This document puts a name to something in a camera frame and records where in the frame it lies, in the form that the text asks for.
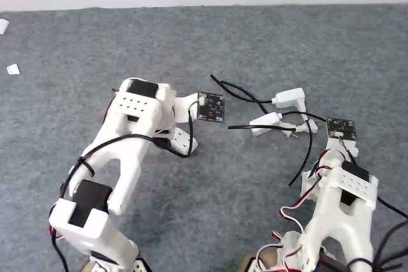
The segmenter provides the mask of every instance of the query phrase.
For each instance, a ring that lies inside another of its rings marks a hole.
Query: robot
[[[52,242],[65,270],[68,267],[56,246],[56,240],[61,238],[89,255],[93,264],[88,271],[150,271],[138,257],[137,244],[116,229],[110,214],[122,215],[126,211],[150,143],[179,157],[189,157],[198,146],[192,121],[198,118],[222,122],[223,116],[221,95],[200,92],[176,97],[168,84],[137,78],[124,80],[100,131],[71,168],[50,212]],[[190,134],[175,127],[182,122],[189,123]],[[112,159],[120,160],[120,177],[113,189],[92,180]],[[66,190],[70,200],[64,199]]]
[[[286,114],[302,114],[305,121],[302,125],[282,122],[285,113],[266,113],[250,125],[235,128],[252,129],[256,136],[272,128],[280,129],[287,137],[295,132],[311,135],[317,132],[317,125],[307,117],[310,114],[305,112],[304,98],[303,90],[295,89],[272,100],[278,108],[298,108],[297,112]],[[299,200],[280,209],[280,214],[295,222],[300,231],[289,231],[284,235],[273,232],[278,242],[265,245],[244,259],[240,271],[372,271],[370,229],[377,202],[378,179],[356,164],[357,137],[352,120],[316,118],[326,121],[326,150],[311,170],[302,173]],[[63,237],[89,255],[87,272],[151,271],[139,257],[136,243],[115,228],[110,214],[122,215],[126,211],[150,143],[179,157],[191,155],[198,146],[192,130],[192,121],[196,119],[223,122],[222,96],[200,92],[175,97],[175,91],[168,84],[137,78],[122,83],[106,111],[98,135],[71,168],[61,187],[60,198],[50,212],[52,242],[62,259],[55,243]],[[182,122],[189,123],[190,133],[175,127],[176,123]],[[92,180],[111,159],[120,159],[120,178],[113,189]],[[66,190],[70,200],[64,199]],[[303,228],[288,211],[297,209],[306,200],[315,201],[316,206],[313,217]],[[341,244],[347,267],[322,247],[327,237]],[[276,251],[267,252],[267,248]]]
[[[300,198],[293,206],[280,209],[282,217],[300,228],[281,236],[278,242],[263,246],[241,265],[245,272],[371,272],[373,248],[370,242],[372,213],[377,202],[378,179],[356,165],[356,131],[352,120],[328,118],[328,142],[313,168],[302,173]],[[305,200],[316,202],[313,217],[304,229],[286,212],[297,209]],[[337,240],[347,267],[322,248],[327,237]],[[267,248],[276,249],[261,253]]]

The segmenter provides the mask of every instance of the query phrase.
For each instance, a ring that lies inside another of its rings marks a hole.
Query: white plug
[[[275,125],[278,122],[280,122],[282,119],[282,114],[280,113],[269,113],[265,114],[262,117],[259,117],[257,119],[254,119],[249,122],[250,125]],[[271,129],[267,128],[253,128],[251,129],[253,135],[258,136],[261,135],[265,132],[270,131]]]
[[[278,126],[280,127],[288,127],[290,129],[296,129],[296,126],[294,124],[289,124],[287,122],[279,122]],[[286,137],[290,137],[291,135],[295,136],[296,138],[298,138],[297,135],[292,134],[293,131],[281,131],[283,134],[286,135]]]
[[[317,124],[314,122],[313,119],[309,119],[309,125],[310,125],[310,130],[312,131],[313,134],[315,134],[317,132],[317,130],[319,129],[317,127]],[[296,132],[302,133],[302,132],[307,132],[309,133],[309,128],[307,127],[306,122],[302,125],[298,125],[296,127]]]
[[[183,131],[179,127],[174,129],[174,137],[170,141],[171,147],[174,148],[176,151],[180,152],[181,154],[188,154],[189,153],[189,145],[190,145],[190,134]],[[193,138],[193,147],[191,152],[193,152],[198,147],[198,142],[195,138]]]
[[[306,111],[305,92],[301,87],[285,90],[284,92],[276,94],[272,99],[272,103],[277,108],[289,108],[290,106],[294,106],[298,111]],[[303,120],[307,120],[305,114],[302,114],[302,118]]]

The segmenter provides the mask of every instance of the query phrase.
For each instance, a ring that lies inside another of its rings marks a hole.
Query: floor
[[[169,83],[179,96],[222,94],[210,73],[260,99],[303,87],[312,113],[355,120],[359,165],[378,177],[383,198],[408,211],[408,5],[91,8],[0,18],[10,21],[0,36],[2,271],[62,271],[48,211],[98,132],[111,89],[132,76]],[[6,66],[15,62],[21,75],[10,76]],[[299,181],[287,184],[307,135],[229,131],[262,113],[227,94],[225,102],[224,124],[194,123],[194,157],[149,150],[132,203],[113,218],[153,271],[236,271],[247,252],[273,242],[272,230],[296,229],[279,208],[299,195]],[[308,168],[326,145],[320,128]],[[118,175],[111,163],[97,179],[114,184]],[[312,212],[308,202],[294,215],[306,224]],[[374,250],[400,221],[377,206]],[[406,237],[395,236],[386,253]],[[85,256],[60,246],[78,271]]]

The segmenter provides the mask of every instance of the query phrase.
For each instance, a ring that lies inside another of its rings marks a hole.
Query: cable
[[[52,231],[52,236],[51,236],[52,246],[54,247],[55,251],[57,252],[59,258],[61,259],[62,265],[64,266],[65,272],[69,272],[68,264],[66,263],[65,256],[64,256],[64,254],[62,254],[61,250],[59,249],[59,247],[58,247],[58,245],[57,245],[56,237],[57,237],[57,231],[54,229],[54,230]]]
[[[304,115],[307,115],[309,117],[313,117],[313,118],[319,119],[319,120],[321,120],[323,122],[326,122],[326,119],[324,119],[323,117],[313,115],[311,113],[307,113],[306,111],[287,111],[286,113],[283,113],[282,116],[286,116],[286,115],[290,115],[290,114],[304,114]]]
[[[233,84],[233,83],[230,83],[230,82],[221,81],[221,83],[222,83],[223,85],[228,85],[228,86],[231,86],[231,87],[233,87],[233,88],[235,88],[235,89],[240,90],[240,91],[243,92],[245,95],[247,95],[248,97],[250,97],[250,98],[252,99],[251,101],[252,101],[252,102],[255,102],[255,103],[259,106],[259,108],[261,109],[261,111],[263,111],[264,114],[267,114],[267,113],[268,113],[268,111],[266,110],[266,108],[255,98],[254,95],[252,95],[252,94],[251,94],[250,92],[248,92],[247,90],[243,89],[242,87],[239,87],[238,85],[235,85],[235,84]]]
[[[294,127],[279,127],[277,125],[229,125],[229,130],[237,129],[274,129],[281,131],[296,131]]]
[[[276,244],[276,243],[264,245],[264,246],[262,246],[262,247],[258,250],[258,252],[256,253],[256,257],[255,257],[256,267],[257,267],[260,271],[262,271],[262,272],[272,272],[273,270],[269,270],[269,269],[264,270],[264,269],[262,269],[262,268],[260,267],[260,265],[259,265],[259,255],[261,255],[261,252],[262,252],[264,249],[266,249],[266,248],[283,248],[283,245],[281,245],[281,244]]]
[[[351,262],[349,262],[349,264],[347,265],[347,268],[350,269],[350,267],[353,264],[355,264],[356,262],[364,262],[364,263],[368,264],[372,268],[372,262],[370,262],[368,259],[362,258],[362,257],[354,258]]]
[[[306,165],[306,163],[307,163],[307,160],[309,159],[309,155],[310,155],[310,151],[312,150],[312,143],[313,143],[313,136],[312,136],[312,129],[310,128],[310,124],[309,124],[309,121],[308,120],[306,120],[306,124],[307,124],[307,128],[309,129],[309,147],[308,147],[308,149],[307,149],[307,153],[306,153],[306,156],[305,156],[305,159],[303,160],[303,163],[302,163],[302,165],[300,166],[300,169],[298,170],[298,172],[295,174],[295,176],[292,178],[292,180],[289,182],[289,186],[292,186],[292,184],[296,181],[296,179],[300,176],[300,173],[302,173],[302,171],[303,171],[303,169],[304,169],[304,167],[305,167],[305,165]]]
[[[396,231],[398,231],[399,229],[403,228],[403,227],[406,226],[406,225],[408,225],[408,220],[405,220],[405,221],[403,221],[403,222],[401,222],[401,223],[399,223],[399,224],[393,226],[393,227],[384,235],[384,238],[381,240],[380,245],[379,245],[379,247],[378,247],[378,250],[377,250],[377,252],[375,253],[375,256],[374,256],[374,260],[373,260],[373,265],[374,265],[374,267],[381,266],[381,265],[379,265],[379,261],[380,261],[380,258],[381,258],[381,254],[382,254],[382,252],[383,252],[383,250],[384,250],[384,248],[385,248],[385,246],[386,246],[388,240],[390,240],[391,236],[392,236]]]
[[[402,210],[399,210],[398,208],[395,208],[394,206],[392,206],[391,204],[387,203],[386,201],[384,201],[381,197],[377,196],[377,200],[384,205],[385,207],[388,207],[390,210],[393,210],[394,212],[396,212],[397,214],[399,214],[400,216],[403,216],[404,218],[408,219],[408,214],[404,213]]]
[[[289,216],[289,215],[286,215],[286,214],[284,213],[284,210],[295,210],[295,209],[299,208],[300,205],[302,205],[303,202],[306,201],[307,197],[313,192],[314,187],[316,187],[316,185],[319,183],[319,181],[320,181],[320,180],[317,180],[317,181],[312,185],[311,188],[309,188],[308,190],[306,190],[306,192],[303,194],[303,196],[300,197],[299,200],[297,200],[294,205],[292,205],[292,206],[282,206],[282,207],[280,208],[280,215],[281,215],[282,217],[284,217],[285,219],[287,219],[287,220],[290,220],[290,221],[295,222],[295,223],[299,226],[299,228],[300,228],[302,234],[303,234],[303,226],[302,226],[302,225],[300,224],[300,222],[299,222],[297,219],[295,219],[294,217],[291,217],[291,216]]]
[[[238,89],[238,85],[229,83],[229,82],[225,82],[225,81],[219,81],[214,75],[210,75],[211,79],[213,79],[223,90],[225,90],[227,93],[229,93],[231,96],[236,97],[239,100],[243,100],[243,101],[247,101],[247,102],[252,102],[252,103],[272,103],[272,100],[253,100],[253,99],[248,99],[242,96],[237,95],[236,93],[230,91],[226,86],[224,86],[224,84],[232,86],[236,89]]]

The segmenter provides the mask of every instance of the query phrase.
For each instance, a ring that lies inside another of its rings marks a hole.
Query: black circuit board
[[[224,122],[224,97],[208,92],[198,93],[197,119]]]
[[[327,133],[329,138],[341,138],[342,140],[357,140],[354,121],[348,119],[327,118]]]

